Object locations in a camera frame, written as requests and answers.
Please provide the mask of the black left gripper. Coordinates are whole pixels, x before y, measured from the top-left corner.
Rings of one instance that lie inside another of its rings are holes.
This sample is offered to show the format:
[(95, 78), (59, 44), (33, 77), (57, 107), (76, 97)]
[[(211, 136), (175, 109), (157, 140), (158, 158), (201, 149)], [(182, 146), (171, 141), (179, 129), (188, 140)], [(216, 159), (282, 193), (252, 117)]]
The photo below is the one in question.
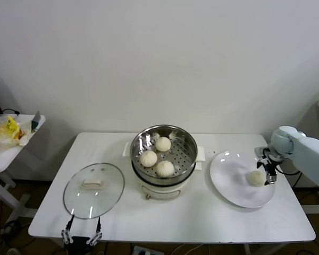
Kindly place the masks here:
[(102, 238), (102, 227), (100, 224), (100, 218), (98, 218), (96, 232), (94, 236), (89, 237), (72, 237), (70, 234), (70, 229), (74, 220), (74, 215), (68, 221), (66, 228), (61, 231), (61, 236), (63, 243), (65, 244), (65, 250), (68, 255), (86, 255), (90, 254), (92, 246), (96, 245)]

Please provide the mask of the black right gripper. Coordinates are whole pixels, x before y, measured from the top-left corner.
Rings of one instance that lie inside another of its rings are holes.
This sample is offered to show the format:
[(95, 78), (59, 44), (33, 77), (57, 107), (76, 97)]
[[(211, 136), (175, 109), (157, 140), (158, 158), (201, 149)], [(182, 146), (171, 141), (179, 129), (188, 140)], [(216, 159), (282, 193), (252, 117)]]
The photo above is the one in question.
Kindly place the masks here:
[(271, 160), (268, 156), (261, 157), (258, 159), (256, 163), (256, 167), (260, 168), (261, 166), (264, 166), (264, 169), (266, 171), (266, 181), (264, 185), (272, 185), (276, 182), (277, 180), (277, 175), (276, 175), (276, 167), (277, 167), (277, 162)]

